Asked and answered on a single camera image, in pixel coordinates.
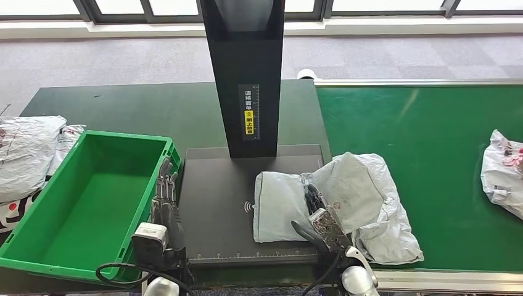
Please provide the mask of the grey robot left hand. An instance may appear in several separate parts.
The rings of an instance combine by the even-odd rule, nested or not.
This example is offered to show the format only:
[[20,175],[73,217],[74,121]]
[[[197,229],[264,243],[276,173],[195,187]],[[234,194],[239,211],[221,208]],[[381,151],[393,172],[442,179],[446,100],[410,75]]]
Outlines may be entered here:
[[165,156],[160,164],[155,182],[155,195],[151,201],[150,221],[167,228],[167,247],[175,251],[185,248],[185,232],[176,202],[175,181],[178,173],[171,158]]

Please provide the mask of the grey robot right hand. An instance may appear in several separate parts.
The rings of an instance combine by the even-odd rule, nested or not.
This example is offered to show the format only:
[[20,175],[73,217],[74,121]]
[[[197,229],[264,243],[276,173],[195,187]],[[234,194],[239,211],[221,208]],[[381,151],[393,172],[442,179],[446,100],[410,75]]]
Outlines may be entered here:
[[[321,197],[321,193],[313,184],[304,185],[304,196],[310,215],[320,208],[325,208],[325,202]],[[311,225],[304,226],[295,220],[291,221],[291,225],[299,236],[312,243],[319,252],[329,252],[327,245]]]

